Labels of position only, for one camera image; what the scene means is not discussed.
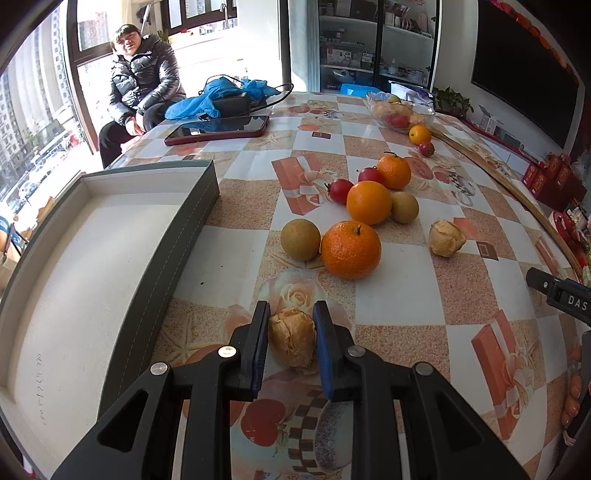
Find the cherry tomato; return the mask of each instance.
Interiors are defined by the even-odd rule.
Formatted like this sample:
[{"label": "cherry tomato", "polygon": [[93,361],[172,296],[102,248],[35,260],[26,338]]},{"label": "cherry tomato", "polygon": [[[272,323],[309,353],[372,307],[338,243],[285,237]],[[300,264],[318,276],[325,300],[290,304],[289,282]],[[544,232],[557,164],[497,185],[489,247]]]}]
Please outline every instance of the cherry tomato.
[{"label": "cherry tomato", "polygon": [[435,147],[431,142],[422,142],[418,146],[418,149],[425,157],[430,157],[435,153]]},{"label": "cherry tomato", "polygon": [[333,202],[347,205],[347,195],[353,184],[349,180],[338,179],[328,185],[329,197]]},{"label": "cherry tomato", "polygon": [[365,180],[377,181],[382,185],[384,184],[384,176],[380,172],[378,172],[378,169],[376,167],[366,167],[359,172],[359,177],[357,178],[357,181]]}]

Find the smartphone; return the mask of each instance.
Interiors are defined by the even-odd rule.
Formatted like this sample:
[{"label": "smartphone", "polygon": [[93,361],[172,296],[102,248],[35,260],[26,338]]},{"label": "smartphone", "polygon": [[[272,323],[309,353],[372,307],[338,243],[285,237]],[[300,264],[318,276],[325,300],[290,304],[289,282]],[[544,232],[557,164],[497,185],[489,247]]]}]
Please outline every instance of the smartphone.
[{"label": "smartphone", "polygon": [[168,146],[228,138],[260,137],[269,124],[268,115],[216,118],[180,125],[164,143]]}]

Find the orange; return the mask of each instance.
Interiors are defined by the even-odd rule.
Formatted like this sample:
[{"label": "orange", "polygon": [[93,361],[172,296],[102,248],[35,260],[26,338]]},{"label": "orange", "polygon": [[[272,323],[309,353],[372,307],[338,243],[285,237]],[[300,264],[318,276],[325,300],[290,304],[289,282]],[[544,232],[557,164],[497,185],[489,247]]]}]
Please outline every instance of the orange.
[{"label": "orange", "polygon": [[408,131],[410,141],[415,145],[431,141],[431,131],[424,125],[415,125]]},{"label": "orange", "polygon": [[412,175],[410,166],[397,155],[386,153],[378,160],[378,172],[384,177],[384,185],[393,190],[402,190]]},{"label": "orange", "polygon": [[320,255],[330,273],[355,280],[375,270],[382,256],[382,244],[373,228],[346,220],[334,224],[324,234]]},{"label": "orange", "polygon": [[347,211],[351,218],[368,225],[380,223],[391,208],[389,191],[376,181],[360,181],[351,187],[347,195]]}]

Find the television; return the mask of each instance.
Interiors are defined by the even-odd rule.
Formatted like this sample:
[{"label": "television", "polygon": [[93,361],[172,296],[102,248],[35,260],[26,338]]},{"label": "television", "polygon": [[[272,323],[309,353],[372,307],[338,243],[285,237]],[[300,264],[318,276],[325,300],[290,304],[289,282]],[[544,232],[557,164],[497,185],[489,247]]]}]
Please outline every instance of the television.
[{"label": "television", "polygon": [[478,0],[472,83],[525,115],[564,148],[578,84],[538,38],[489,0]]}]

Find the glass fruit bowl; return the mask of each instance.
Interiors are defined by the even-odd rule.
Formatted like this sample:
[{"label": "glass fruit bowl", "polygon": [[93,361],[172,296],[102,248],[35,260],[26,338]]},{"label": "glass fruit bowl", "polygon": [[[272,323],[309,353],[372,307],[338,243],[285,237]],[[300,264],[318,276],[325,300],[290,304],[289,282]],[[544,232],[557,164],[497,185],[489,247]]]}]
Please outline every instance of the glass fruit bowl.
[{"label": "glass fruit bowl", "polygon": [[408,134],[411,127],[418,124],[431,128],[435,118],[433,108],[401,100],[390,93],[368,92],[365,103],[381,125],[402,134]]}]

